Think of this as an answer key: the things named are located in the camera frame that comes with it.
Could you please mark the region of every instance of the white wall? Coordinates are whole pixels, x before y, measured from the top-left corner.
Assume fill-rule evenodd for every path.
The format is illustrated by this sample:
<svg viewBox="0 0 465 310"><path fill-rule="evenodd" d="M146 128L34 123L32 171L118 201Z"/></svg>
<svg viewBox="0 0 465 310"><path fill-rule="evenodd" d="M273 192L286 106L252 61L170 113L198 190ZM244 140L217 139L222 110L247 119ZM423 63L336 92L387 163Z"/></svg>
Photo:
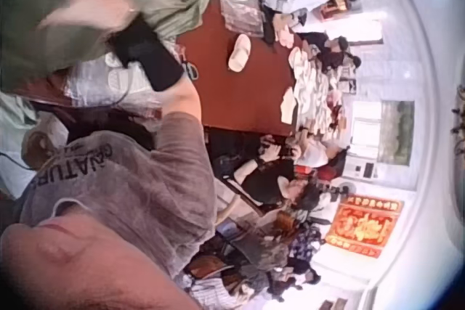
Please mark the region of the white wall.
<svg viewBox="0 0 465 310"><path fill-rule="evenodd" d="M415 131L409 166L376 165L378 179L374 182L388 187L415 189L421 167L427 103L425 100L425 75L399 0L363 0L364 12L384 13L382 18L382 45L355 46L354 54L362 59L357 71L357 95L346 96L348 120L352 120L351 104L364 101L415 101ZM351 127L345 134L349 142Z"/></svg>
<svg viewBox="0 0 465 310"><path fill-rule="evenodd" d="M420 173L419 215L413 216L408 239L386 275L374 277L379 286L375 310L428 309L452 280L464 261L464 225L453 200L452 138L450 108L460 81L456 69L465 43L465 3L456 0L403 0L422 53L424 67L431 68L428 100L436 107L428 115L433 123L434 157L430 172ZM416 15L421 19L416 23Z"/></svg>
<svg viewBox="0 0 465 310"><path fill-rule="evenodd" d="M362 183L359 181L348 181L346 179L336 179L332 185L340 185L343 182L352 182L357 187L357 195L382 197L385 199L401 200L404 208L399 220L389 238L387 246L383 249L378 259L362 256L331 245L324 245L312 259L312 267L321 273L322 280L334 279L334 272L339 276L345 275L359 282L368 282L380 271L386 269L392 259L392 253L396 250L397 244L403 238L405 231L403 227L408 220L411 206L415 199L415 192L382 187L375 184Z"/></svg>

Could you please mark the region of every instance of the wooden table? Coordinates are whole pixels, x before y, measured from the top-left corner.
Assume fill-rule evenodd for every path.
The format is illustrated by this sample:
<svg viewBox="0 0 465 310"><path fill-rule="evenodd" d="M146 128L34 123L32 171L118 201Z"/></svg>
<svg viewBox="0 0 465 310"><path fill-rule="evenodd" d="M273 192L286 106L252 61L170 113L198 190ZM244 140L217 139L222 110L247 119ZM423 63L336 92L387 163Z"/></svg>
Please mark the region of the wooden table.
<svg viewBox="0 0 465 310"><path fill-rule="evenodd" d="M252 38L245 69L234 73L228 70L227 61L237 37L238 33L225 27L219 0L210 1L201 27L179 37L187 60L199 70L195 87L201 97L203 123L221 129L288 135L294 127L281 123L280 105L295 81L288 64L291 50Z"/></svg>

